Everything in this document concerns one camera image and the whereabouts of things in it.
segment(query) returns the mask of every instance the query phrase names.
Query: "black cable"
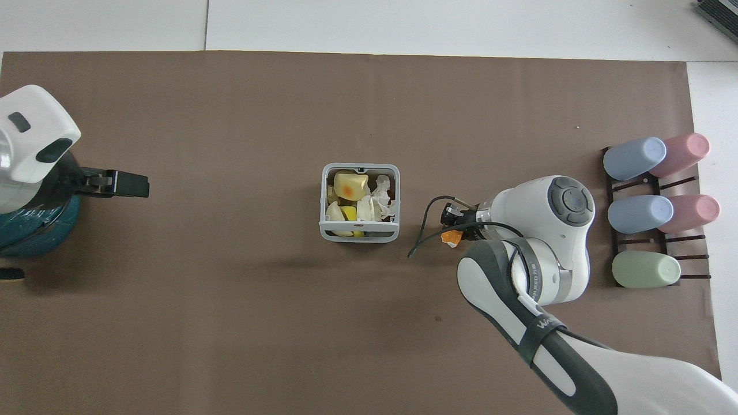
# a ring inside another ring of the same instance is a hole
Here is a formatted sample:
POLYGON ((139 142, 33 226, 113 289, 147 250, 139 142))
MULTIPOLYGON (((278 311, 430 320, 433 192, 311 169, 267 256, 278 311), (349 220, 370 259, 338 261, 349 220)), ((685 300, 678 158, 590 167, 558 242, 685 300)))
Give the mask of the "black cable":
POLYGON ((443 199, 446 199, 446 200, 456 200, 456 198, 454 196, 443 195, 443 196, 434 197, 433 199, 430 200, 430 202, 428 202, 428 206, 425 207, 425 213, 423 214, 423 223, 420 225, 420 233, 418 233, 418 238, 415 240, 415 243, 416 244, 418 242, 420 242, 420 238, 423 237, 423 231, 425 231, 425 221, 428 220, 428 211, 430 210, 431 205, 433 205, 433 203, 436 203, 437 201, 443 200, 443 199))
POLYGON ((499 222, 470 222, 470 223, 465 223, 465 224, 457 224, 457 225, 454 225, 454 226, 445 227, 444 229, 441 229, 438 232, 431 233, 426 238, 418 241, 417 243, 415 243, 415 246, 413 246, 413 248, 407 253, 407 257, 409 258, 409 257, 413 256, 413 254, 415 253, 415 251, 418 250, 418 248, 422 244, 428 242, 434 236, 441 235, 442 233, 448 232, 450 230, 464 230, 464 229, 467 229, 467 228, 470 228, 470 227, 477 227, 477 226, 498 226, 498 227, 504 227, 505 229, 511 231, 515 235, 518 235, 521 238, 524 237, 523 234, 520 233, 519 230, 515 229, 514 227, 512 227, 512 226, 510 226, 508 224, 503 224, 503 223, 499 223, 499 222))

